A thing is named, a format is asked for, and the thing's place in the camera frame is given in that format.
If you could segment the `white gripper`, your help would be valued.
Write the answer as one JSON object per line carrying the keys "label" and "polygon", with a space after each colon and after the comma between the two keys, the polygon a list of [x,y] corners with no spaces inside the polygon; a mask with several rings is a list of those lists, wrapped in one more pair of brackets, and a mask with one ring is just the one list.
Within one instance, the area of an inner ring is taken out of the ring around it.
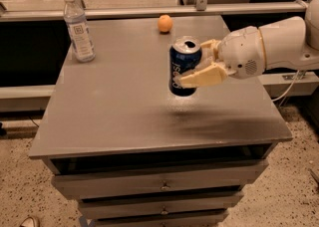
{"label": "white gripper", "polygon": [[219,58],[221,63],[197,66],[174,77],[184,89],[214,86],[227,77],[246,79],[261,75],[265,70],[265,54],[260,31],[246,27],[232,31],[220,40],[211,39],[200,44],[205,58]]}

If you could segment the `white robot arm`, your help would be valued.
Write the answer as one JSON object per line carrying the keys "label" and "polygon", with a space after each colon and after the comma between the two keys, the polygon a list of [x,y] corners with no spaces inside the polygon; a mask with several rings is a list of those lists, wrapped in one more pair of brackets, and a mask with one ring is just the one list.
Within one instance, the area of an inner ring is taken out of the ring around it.
{"label": "white robot arm", "polygon": [[188,89],[218,85],[228,77],[256,77],[276,68],[318,70],[319,0],[311,0],[305,7],[303,18],[249,26],[221,40],[202,43],[203,60],[173,81]]}

